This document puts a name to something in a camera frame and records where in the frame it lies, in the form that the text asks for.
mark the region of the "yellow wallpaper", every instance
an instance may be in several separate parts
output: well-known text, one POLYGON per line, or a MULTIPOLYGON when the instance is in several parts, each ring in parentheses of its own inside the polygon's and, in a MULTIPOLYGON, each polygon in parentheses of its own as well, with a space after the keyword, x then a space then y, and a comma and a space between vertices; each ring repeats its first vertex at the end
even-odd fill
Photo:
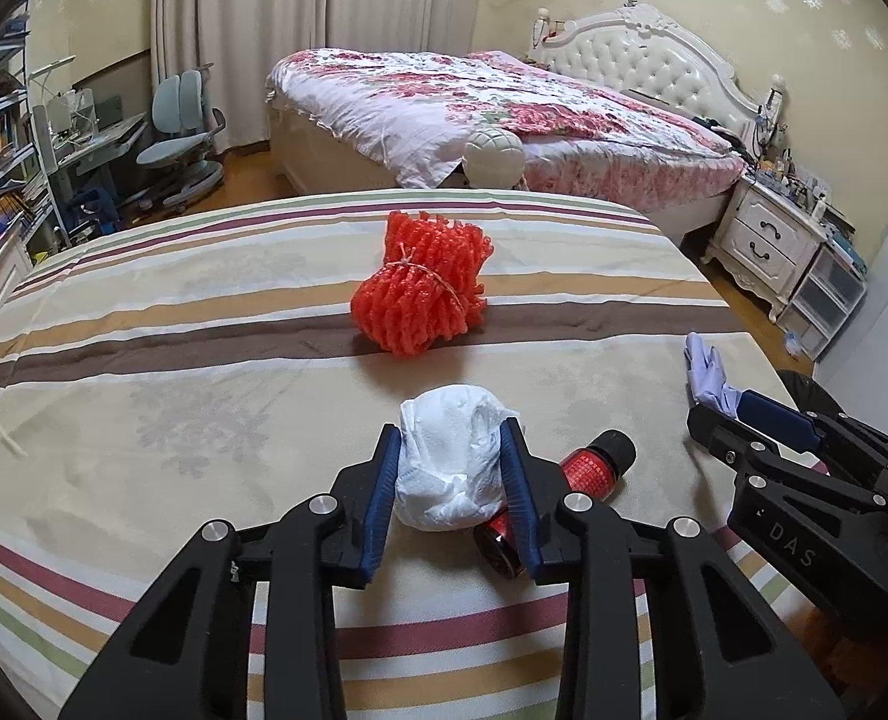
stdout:
POLYGON ((28 66, 67 55, 73 65, 54 71, 49 89, 150 48, 150 0, 30 0, 28 66))
MULTIPOLYGON (((624 0, 481 0, 475 49, 520 55, 537 8, 580 18, 624 0)), ((888 10, 881 0, 639 0, 697 33, 758 100, 788 84, 796 158, 826 179, 873 257, 888 228, 888 10)))

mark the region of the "drawer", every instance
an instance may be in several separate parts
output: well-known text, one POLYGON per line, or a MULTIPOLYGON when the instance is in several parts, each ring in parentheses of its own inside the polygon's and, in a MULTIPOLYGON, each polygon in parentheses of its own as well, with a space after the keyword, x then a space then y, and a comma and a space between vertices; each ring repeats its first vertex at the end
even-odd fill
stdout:
POLYGON ((740 220, 733 220, 722 242, 724 251, 780 295, 796 265, 740 220))
POLYGON ((808 231, 791 224, 787 217, 773 210, 772 201, 763 199, 753 190, 740 204, 737 218, 793 263, 800 262, 811 240, 808 231))

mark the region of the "red foam net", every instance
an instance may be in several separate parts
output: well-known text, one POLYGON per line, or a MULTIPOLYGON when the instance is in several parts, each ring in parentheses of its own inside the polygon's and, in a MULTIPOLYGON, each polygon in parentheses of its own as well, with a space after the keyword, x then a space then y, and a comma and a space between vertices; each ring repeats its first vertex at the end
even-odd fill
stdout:
POLYGON ((383 266, 354 293, 351 314, 380 348, 414 357, 438 338, 450 341, 484 323, 478 274, 493 252, 474 224, 392 211, 383 266))

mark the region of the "drawer handle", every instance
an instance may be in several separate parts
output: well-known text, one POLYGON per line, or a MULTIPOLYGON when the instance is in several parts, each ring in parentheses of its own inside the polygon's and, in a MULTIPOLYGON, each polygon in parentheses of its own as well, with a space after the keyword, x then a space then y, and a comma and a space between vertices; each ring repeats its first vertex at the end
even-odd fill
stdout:
POLYGON ((766 230, 768 227, 770 227, 770 229, 772 229, 772 230, 774 231, 774 240, 776 240, 776 241, 780 241, 780 240, 781 240, 781 234, 777 231, 777 227, 775 227, 775 226, 774 226, 773 224, 771 224, 769 221, 762 221, 762 223, 761 223, 761 229, 762 229, 762 230, 766 230))
POLYGON ((769 260, 769 259, 770 259, 770 254, 768 254, 767 252, 764 252, 764 254, 758 254, 758 253, 757 253, 756 248, 754 248, 754 242, 753 242, 753 241, 750 242, 750 250, 751 250, 751 253, 752 253, 755 257, 758 257, 759 259, 762 259, 762 260, 769 260))

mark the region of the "white headboard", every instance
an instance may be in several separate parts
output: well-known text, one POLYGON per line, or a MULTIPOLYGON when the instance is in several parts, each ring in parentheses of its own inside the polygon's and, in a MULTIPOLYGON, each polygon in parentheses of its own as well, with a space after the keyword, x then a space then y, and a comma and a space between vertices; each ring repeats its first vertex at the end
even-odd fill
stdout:
MULTIPOLYGON (((540 15, 548 22, 547 11, 540 15)), ((734 68, 650 5, 570 20, 529 56, 554 73, 640 92, 692 116, 717 119, 745 143, 751 141, 759 103, 735 84, 734 68)))

